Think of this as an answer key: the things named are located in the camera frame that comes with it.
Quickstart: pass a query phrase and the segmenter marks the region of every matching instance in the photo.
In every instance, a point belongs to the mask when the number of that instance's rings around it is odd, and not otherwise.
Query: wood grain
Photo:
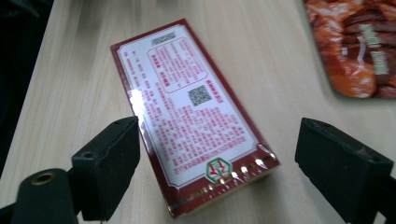
[[[25,177],[68,170],[70,157],[108,123],[132,115],[109,46],[182,18],[282,164],[173,221],[142,146],[109,223],[343,223],[294,162],[301,118],[328,122],[396,161],[396,101],[332,91],[300,0],[55,1],[0,181],[0,206],[15,202]]]

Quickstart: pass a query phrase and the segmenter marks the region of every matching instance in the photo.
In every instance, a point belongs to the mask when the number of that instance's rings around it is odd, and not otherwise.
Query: green logo
[[[206,178],[213,183],[218,182],[220,179],[227,177],[233,171],[233,166],[230,162],[222,158],[215,158],[213,161],[207,163]]]

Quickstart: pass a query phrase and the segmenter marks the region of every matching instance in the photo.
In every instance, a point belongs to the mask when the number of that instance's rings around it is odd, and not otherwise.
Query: plastic wrapper
[[[396,0],[305,0],[318,51],[338,92],[396,98]]]
[[[185,20],[111,51],[172,217],[279,165]]]

